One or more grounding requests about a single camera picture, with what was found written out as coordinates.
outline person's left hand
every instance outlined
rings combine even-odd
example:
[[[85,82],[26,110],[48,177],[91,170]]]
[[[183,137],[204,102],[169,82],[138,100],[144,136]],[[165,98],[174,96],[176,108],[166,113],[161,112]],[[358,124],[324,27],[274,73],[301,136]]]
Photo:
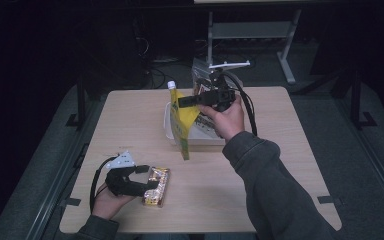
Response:
[[[95,198],[92,215],[110,220],[120,209],[136,197],[127,195],[115,196],[104,183],[98,189],[98,195]]]

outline yellow plastic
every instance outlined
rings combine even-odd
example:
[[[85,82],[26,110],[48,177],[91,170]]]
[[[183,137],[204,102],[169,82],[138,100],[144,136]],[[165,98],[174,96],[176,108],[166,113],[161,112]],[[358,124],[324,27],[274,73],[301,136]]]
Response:
[[[200,111],[197,106],[179,108],[178,99],[183,97],[183,94],[176,88],[170,89],[170,95],[171,131],[173,132],[174,141],[182,153],[183,160],[189,160],[189,129],[195,122]]]

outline gray sleeve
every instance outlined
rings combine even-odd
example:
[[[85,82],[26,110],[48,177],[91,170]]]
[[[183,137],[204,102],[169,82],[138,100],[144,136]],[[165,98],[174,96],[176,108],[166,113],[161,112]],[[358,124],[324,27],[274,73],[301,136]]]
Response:
[[[248,216],[260,238],[335,239],[310,195],[280,161],[277,144],[242,132],[223,154],[245,183]]]
[[[90,215],[86,224],[74,235],[75,240],[114,240],[118,223]]]

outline white container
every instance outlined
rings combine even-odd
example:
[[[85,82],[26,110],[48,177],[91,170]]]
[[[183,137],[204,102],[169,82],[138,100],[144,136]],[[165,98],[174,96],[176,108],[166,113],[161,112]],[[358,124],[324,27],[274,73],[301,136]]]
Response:
[[[164,130],[166,132],[166,137],[169,139],[170,143],[176,145],[174,141],[173,132],[171,131],[170,126],[170,102],[167,103],[164,111]],[[204,131],[198,128],[194,123],[189,129],[188,135],[189,145],[225,145],[225,141],[220,137],[212,137],[208,134],[205,134]]]

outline hand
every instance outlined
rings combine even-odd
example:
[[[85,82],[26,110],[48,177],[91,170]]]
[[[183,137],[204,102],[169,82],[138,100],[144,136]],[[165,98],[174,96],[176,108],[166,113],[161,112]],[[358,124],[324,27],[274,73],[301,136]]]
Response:
[[[136,197],[127,195],[115,196],[104,183],[98,189],[98,195],[95,198],[92,215],[110,220],[120,209]]]
[[[203,114],[214,121],[216,132],[226,140],[226,143],[236,134],[245,131],[241,101],[241,97],[236,95],[235,101],[224,112],[217,112],[210,106],[198,106]]]

